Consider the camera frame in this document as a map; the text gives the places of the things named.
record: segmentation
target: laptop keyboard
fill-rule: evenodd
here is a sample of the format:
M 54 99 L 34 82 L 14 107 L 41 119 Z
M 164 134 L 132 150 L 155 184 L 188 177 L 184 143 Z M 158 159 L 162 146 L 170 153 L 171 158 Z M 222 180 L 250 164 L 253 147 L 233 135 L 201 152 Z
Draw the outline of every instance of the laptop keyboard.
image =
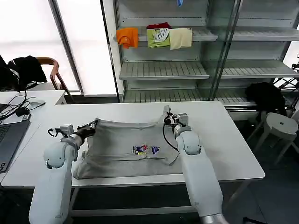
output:
M 10 128 L 10 125 L 1 125 L 0 126 L 0 142 L 4 139 L 9 128 Z

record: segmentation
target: black bag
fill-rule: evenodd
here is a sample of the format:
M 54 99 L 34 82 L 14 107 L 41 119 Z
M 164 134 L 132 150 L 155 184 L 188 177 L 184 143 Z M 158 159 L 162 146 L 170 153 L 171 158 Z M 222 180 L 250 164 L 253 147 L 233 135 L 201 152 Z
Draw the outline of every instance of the black bag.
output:
M 33 56 L 15 58 L 8 63 L 8 67 L 19 73 L 22 85 L 27 85 L 33 81 L 47 82 L 41 64 Z
M 266 111 L 285 115 L 285 98 L 280 90 L 270 83 L 251 84 L 245 91 L 247 99 L 253 100 L 259 112 Z
M 0 89 L 24 90 L 28 84 L 34 82 L 47 82 L 43 69 L 35 57 L 19 57 L 6 65 L 0 56 Z

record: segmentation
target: laptop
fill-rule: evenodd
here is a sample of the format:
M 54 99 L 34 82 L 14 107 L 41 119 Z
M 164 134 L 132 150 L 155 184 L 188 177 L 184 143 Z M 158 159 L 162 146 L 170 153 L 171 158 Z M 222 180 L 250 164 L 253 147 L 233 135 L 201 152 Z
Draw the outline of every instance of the laptop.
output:
M 24 115 L 21 122 L 0 125 L 0 173 L 8 168 L 30 121 L 30 115 Z

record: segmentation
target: red cloth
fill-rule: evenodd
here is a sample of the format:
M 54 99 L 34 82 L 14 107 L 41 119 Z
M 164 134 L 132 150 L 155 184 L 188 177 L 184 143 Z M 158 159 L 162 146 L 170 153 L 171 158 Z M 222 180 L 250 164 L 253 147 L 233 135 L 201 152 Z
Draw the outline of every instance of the red cloth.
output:
M 167 22 L 164 22 L 164 23 L 159 23 L 159 24 L 153 24 L 153 25 L 148 25 L 146 27 L 146 29 L 170 29 L 171 26 L 167 23 Z

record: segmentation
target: blue object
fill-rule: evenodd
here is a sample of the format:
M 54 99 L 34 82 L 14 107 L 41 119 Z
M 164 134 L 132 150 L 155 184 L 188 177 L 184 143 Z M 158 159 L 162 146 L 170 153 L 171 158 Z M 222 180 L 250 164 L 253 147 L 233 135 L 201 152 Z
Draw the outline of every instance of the blue object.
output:
M 184 0 L 178 0 L 178 6 L 181 7 L 183 2 L 184 2 Z

